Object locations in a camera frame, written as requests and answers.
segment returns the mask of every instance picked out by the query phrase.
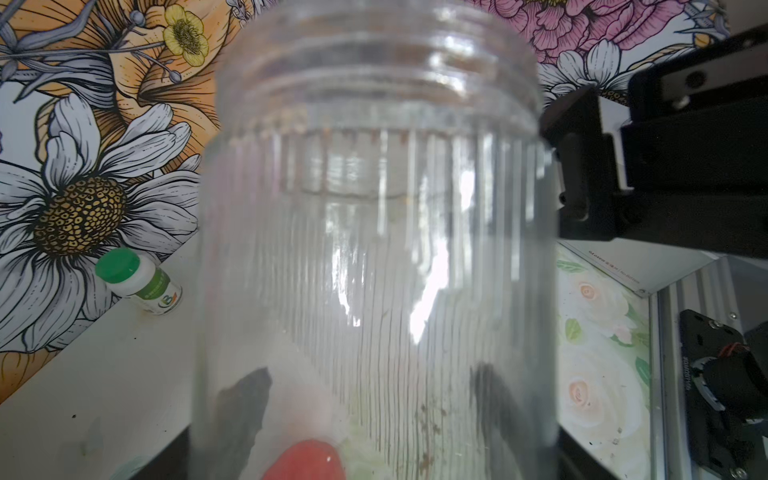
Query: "clear plastic jar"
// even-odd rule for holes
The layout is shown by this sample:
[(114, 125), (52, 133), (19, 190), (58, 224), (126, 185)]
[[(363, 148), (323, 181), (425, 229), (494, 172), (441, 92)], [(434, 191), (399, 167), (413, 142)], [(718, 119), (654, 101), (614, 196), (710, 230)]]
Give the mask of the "clear plastic jar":
[(228, 62), (194, 478), (293, 478), (310, 451), (339, 478), (554, 478), (555, 193), (528, 46), (460, 2), (293, 0)]

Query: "yellow flower illustration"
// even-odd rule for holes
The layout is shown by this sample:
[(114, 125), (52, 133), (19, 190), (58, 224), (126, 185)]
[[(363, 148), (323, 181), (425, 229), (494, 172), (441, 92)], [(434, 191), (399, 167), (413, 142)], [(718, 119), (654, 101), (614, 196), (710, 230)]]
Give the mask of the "yellow flower illustration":
[(208, 55), (208, 40), (203, 36), (203, 22), (180, 5), (165, 9), (168, 26), (163, 31), (165, 45), (174, 55), (181, 55), (193, 67), (199, 67)]

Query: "white table surface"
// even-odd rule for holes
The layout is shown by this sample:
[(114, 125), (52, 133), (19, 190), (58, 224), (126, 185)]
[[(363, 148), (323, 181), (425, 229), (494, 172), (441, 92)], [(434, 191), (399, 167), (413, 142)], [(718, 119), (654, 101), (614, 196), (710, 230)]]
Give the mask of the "white table surface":
[[(0, 405), (0, 478), (107, 480), (189, 424), (198, 235), (163, 264), (163, 316), (121, 300)], [(114, 478), (123, 478), (118, 473)]]

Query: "pink flower illustration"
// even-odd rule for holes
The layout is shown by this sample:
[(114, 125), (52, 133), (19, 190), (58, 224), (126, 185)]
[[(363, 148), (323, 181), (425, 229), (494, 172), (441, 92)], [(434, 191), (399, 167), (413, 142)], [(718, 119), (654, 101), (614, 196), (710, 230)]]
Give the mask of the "pink flower illustration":
[(660, 32), (689, 0), (474, 0), (505, 18), (540, 62), (564, 51), (585, 54), (600, 40), (629, 50)]

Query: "white rose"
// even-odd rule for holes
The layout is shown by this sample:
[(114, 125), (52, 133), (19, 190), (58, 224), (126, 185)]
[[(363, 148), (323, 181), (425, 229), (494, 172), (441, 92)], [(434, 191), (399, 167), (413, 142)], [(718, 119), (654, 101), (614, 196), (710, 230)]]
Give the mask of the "white rose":
[(637, 326), (626, 317), (629, 303), (623, 289), (615, 280), (591, 270), (582, 273), (561, 270), (558, 275), (561, 315), (589, 322), (608, 338), (626, 337), (627, 330)]
[(560, 424), (595, 456), (620, 448), (645, 413), (637, 373), (601, 342), (564, 343), (558, 352)]

